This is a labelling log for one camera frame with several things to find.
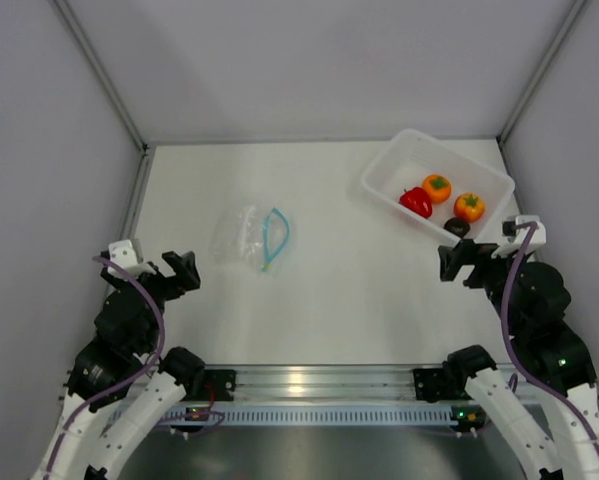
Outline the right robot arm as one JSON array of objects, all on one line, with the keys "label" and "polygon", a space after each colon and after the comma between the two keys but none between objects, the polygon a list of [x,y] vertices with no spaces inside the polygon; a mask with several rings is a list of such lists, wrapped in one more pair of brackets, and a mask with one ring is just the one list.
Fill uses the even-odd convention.
[{"label": "right robot arm", "polygon": [[484,347],[448,355],[447,388],[471,397],[513,450],[529,479],[599,479],[599,392],[591,355],[567,325],[571,296],[554,267],[517,249],[496,256],[496,245],[465,239],[438,249],[440,279],[485,292],[501,321],[517,372],[536,390],[548,426],[542,428],[505,382]]}]

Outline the orange fake fruit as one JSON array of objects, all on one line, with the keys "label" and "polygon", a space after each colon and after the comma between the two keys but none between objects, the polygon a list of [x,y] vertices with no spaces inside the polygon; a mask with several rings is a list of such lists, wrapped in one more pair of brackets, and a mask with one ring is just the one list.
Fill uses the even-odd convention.
[{"label": "orange fake fruit", "polygon": [[428,194],[434,205],[446,202],[452,194],[451,182],[439,174],[427,176],[423,180],[421,188]]}]

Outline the red fake pepper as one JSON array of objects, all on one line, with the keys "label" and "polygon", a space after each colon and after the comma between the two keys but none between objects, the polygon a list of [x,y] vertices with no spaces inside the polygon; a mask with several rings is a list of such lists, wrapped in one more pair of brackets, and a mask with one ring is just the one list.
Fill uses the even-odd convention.
[{"label": "red fake pepper", "polygon": [[430,218],[433,214],[431,198],[422,187],[405,190],[400,196],[398,203],[425,219]]}]

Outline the yellow fake bell pepper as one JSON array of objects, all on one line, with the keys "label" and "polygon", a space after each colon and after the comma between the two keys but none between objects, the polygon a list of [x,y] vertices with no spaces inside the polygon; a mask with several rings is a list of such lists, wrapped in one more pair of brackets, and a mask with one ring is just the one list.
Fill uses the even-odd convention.
[{"label": "yellow fake bell pepper", "polygon": [[481,196],[467,192],[457,197],[453,206],[454,215],[468,223],[479,221],[486,211],[486,203]]}]

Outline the black fake food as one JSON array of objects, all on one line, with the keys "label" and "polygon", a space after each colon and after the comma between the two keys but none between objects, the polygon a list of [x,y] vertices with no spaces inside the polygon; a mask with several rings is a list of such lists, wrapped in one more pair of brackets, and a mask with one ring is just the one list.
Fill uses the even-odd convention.
[{"label": "black fake food", "polygon": [[459,238],[464,238],[471,230],[470,223],[460,217],[450,218],[445,222],[443,228]]}]

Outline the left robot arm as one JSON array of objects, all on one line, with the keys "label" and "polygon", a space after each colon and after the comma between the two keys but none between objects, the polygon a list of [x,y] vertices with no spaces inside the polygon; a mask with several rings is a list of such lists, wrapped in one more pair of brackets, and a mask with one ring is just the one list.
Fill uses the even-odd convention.
[{"label": "left robot arm", "polygon": [[205,386],[204,361],[166,349],[165,306],[201,286],[193,252],[165,252],[164,275],[130,240],[96,257],[112,291],[77,354],[36,479],[116,479],[164,414]]}]

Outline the clear zip top bag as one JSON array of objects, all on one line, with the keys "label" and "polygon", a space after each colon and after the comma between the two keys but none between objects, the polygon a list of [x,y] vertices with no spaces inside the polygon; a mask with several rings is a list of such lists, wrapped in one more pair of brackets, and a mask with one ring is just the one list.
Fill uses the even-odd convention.
[{"label": "clear zip top bag", "polygon": [[290,236],[291,224],[281,210],[249,204],[219,217],[210,251],[218,264],[241,263],[267,273],[286,250]]}]

